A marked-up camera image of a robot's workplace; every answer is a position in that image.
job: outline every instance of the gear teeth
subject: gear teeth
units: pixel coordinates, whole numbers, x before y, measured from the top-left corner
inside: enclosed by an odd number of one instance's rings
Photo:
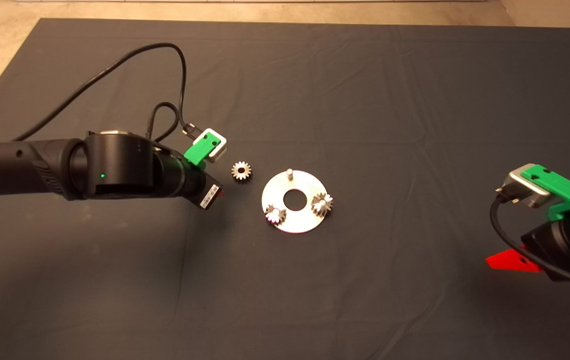
[[[245,161],[239,161],[232,166],[232,177],[237,182],[245,182],[251,177],[251,166]]]
[[[265,209],[265,219],[274,225],[282,224],[285,221],[285,217],[287,217],[287,210],[285,209],[278,209],[273,205],[269,205]]]
[[[312,199],[312,211],[314,214],[324,217],[333,207],[333,198],[328,193],[319,193]]]

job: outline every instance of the red bracket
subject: red bracket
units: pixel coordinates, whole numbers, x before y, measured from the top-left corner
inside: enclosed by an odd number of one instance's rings
[[[542,272],[543,269],[540,266],[534,264],[529,259],[520,255],[516,250],[509,249],[496,255],[491,255],[485,258],[489,267],[496,270],[507,270],[507,271],[523,271],[523,272]]]

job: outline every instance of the white label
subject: white label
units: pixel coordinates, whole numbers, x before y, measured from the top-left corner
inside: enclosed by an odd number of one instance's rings
[[[207,205],[209,205],[209,203],[211,203],[211,200],[214,198],[214,196],[216,196],[216,193],[218,193],[218,189],[220,189],[220,186],[218,186],[216,184],[211,186],[211,188],[209,189],[209,191],[205,195],[205,198],[203,198],[203,200],[200,202],[201,208],[207,209]]]

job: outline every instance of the round metal plate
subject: round metal plate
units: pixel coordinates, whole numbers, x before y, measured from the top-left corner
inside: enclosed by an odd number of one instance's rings
[[[285,194],[291,190],[301,191],[307,197],[307,203],[301,210],[294,211],[285,205]],[[323,222],[324,216],[317,216],[312,211],[312,199],[320,193],[326,194],[327,191],[323,183],[312,174],[294,170],[290,180],[287,171],[283,171],[272,177],[262,190],[262,211],[269,205],[287,209],[285,221],[276,225],[276,228],[292,234],[304,233]]]

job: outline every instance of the black cable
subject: black cable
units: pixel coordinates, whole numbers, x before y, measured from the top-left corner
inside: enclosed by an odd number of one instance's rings
[[[491,207],[489,209],[489,219],[491,221],[491,226],[495,230],[496,234],[505,242],[505,244],[509,245],[510,248],[516,250],[517,253],[524,256],[530,262],[538,265],[541,269],[545,271],[551,272],[563,278],[564,280],[570,281],[570,272],[565,271],[558,266],[550,264],[546,260],[541,259],[540,257],[534,255],[530,251],[525,250],[524,248],[520,247],[520,244],[513,241],[507,233],[502,229],[500,223],[498,221],[498,207],[504,203],[504,198],[498,196],[493,203],[491,203]]]
[[[154,109],[152,110],[152,114],[149,116],[149,121],[147,121],[147,132],[145,134],[147,139],[152,138],[152,132],[154,131],[154,121],[156,119],[156,113],[158,112],[158,110],[160,108],[163,108],[163,107],[167,107],[167,108],[171,109],[171,111],[173,111],[173,113],[175,115],[175,118],[174,118],[172,125],[169,127],[169,129],[167,129],[161,136],[154,139],[155,142],[163,141],[163,139],[170,136],[170,134],[178,127],[179,123],[184,123],[183,121],[180,121],[182,116],[180,114],[180,111],[176,108],[176,106],[174,104],[172,104],[168,101],[161,102],[160,104],[158,104],[154,107]]]
[[[97,75],[95,75],[91,79],[87,80],[78,89],[76,89],[76,91],[74,91],[68,98],[66,98],[60,105],[58,105],[58,107],[56,107],[56,109],[54,109],[54,111],[50,112],[47,116],[45,116],[45,118],[43,118],[36,125],[31,127],[31,129],[25,131],[22,135],[15,137],[15,139],[13,139],[13,141],[23,141],[24,139],[26,139],[26,138],[30,137],[31,135],[35,134],[36,132],[38,132],[38,130],[42,129],[45,125],[47,125],[51,120],[53,120],[56,116],[58,116],[58,114],[60,114],[60,112],[62,112],[66,107],[68,107],[69,104],[71,104],[74,100],[76,100],[76,98],[78,98],[78,96],[80,96],[83,92],[85,92],[86,89],[90,88],[92,85],[97,83],[99,80],[101,80],[105,76],[109,75],[109,73],[111,73],[111,71],[116,70],[119,66],[121,66],[127,60],[129,60],[132,57],[134,57],[135,55],[138,55],[138,54],[143,53],[145,51],[149,51],[149,50],[153,50],[153,49],[159,49],[159,48],[172,48],[175,51],[177,51],[178,55],[180,56],[180,62],[182,63],[182,79],[180,82],[180,94],[179,94],[179,98],[178,98],[177,109],[178,109],[178,112],[180,114],[179,122],[181,123],[183,128],[186,128],[187,125],[184,123],[184,121],[182,121],[182,104],[183,104],[183,100],[184,100],[184,96],[185,96],[185,86],[187,83],[187,62],[185,60],[185,55],[182,53],[182,50],[177,45],[175,45],[173,43],[169,43],[169,42],[159,42],[159,43],[152,43],[150,45],[139,47],[139,48],[132,50],[132,51],[128,52],[127,54],[123,55],[120,59],[118,59],[118,61],[113,63],[111,66],[102,70],[100,73],[97,73]]]

